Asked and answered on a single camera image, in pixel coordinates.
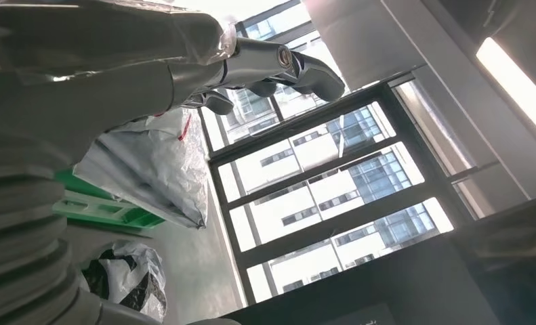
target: glass pane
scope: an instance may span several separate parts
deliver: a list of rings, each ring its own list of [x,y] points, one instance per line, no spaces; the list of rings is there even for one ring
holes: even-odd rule
[[[329,53],[329,50],[323,43],[317,31],[304,35],[303,37],[288,43],[287,46],[294,51],[320,59],[332,70],[334,70],[335,73],[337,73],[340,77],[342,76],[342,73],[339,71],[335,60],[331,56],[331,53]],[[349,92],[350,91],[346,86],[346,92],[344,95],[348,94]],[[278,89],[276,90],[274,96],[278,102],[278,105],[280,106],[284,118],[297,116],[327,103],[314,94],[302,95],[292,88],[284,85],[278,85]]]
[[[221,166],[222,181],[228,178],[224,189],[234,200],[393,136],[383,111],[373,103]]]
[[[409,81],[394,89],[449,175],[474,166],[467,149],[417,81]]]
[[[392,177],[396,165],[404,181]],[[241,251],[286,236],[323,220],[341,215],[364,204],[379,200],[404,188],[422,183],[423,177],[401,144],[395,144],[367,156],[360,163],[340,167],[297,183],[230,211]],[[422,222],[423,211],[415,222]],[[398,223],[404,215],[390,216]],[[371,232],[373,225],[367,225]],[[394,228],[397,239],[406,236],[406,228]]]
[[[222,124],[229,144],[279,124],[269,99],[247,89],[228,90],[228,97],[234,110],[222,116]]]
[[[391,217],[396,217],[393,219],[397,221],[390,221]],[[250,277],[254,296],[265,300],[289,292],[452,229],[437,199],[431,198],[273,259],[267,267],[252,267],[248,272],[255,272],[254,280]],[[277,292],[270,292],[266,279],[273,280]]]
[[[226,90],[234,103],[230,114],[220,116],[203,108],[204,121],[214,150],[218,150],[278,125],[270,100],[247,89]]]
[[[250,39],[263,41],[309,21],[308,10],[300,3],[247,27],[246,31]]]

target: plastic wrap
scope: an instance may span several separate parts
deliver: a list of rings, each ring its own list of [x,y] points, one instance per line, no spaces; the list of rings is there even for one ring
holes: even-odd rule
[[[168,221],[205,226],[209,171],[195,110],[178,108],[101,135],[74,175]]]
[[[118,240],[81,266],[81,288],[163,322],[167,299],[162,258],[139,242]]]
[[[235,47],[232,23],[165,3],[0,0],[0,69],[29,83],[154,60],[207,65]]]

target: green plastic crate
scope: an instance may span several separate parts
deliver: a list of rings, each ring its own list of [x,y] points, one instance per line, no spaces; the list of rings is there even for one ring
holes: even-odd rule
[[[110,193],[75,177],[72,171],[57,173],[55,178],[64,184],[66,191],[52,209],[69,219],[135,228],[153,228],[164,222],[132,203],[112,199]]]

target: red tape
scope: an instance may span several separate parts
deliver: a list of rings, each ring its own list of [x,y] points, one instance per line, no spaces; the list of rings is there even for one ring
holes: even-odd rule
[[[184,130],[182,134],[178,137],[178,140],[182,141],[186,137],[186,133],[188,133],[188,127],[190,126],[190,121],[192,120],[192,115],[190,114],[188,116],[188,120],[186,121],[186,125],[184,125]]]

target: gray floor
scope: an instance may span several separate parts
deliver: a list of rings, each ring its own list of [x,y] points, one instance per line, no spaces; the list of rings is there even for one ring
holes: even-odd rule
[[[165,325],[216,318],[241,308],[230,259],[213,203],[205,230],[162,223],[143,238],[94,227],[69,225],[64,238],[72,244],[73,260],[83,261],[100,246],[116,239],[137,240],[155,248],[163,259],[168,311]]]

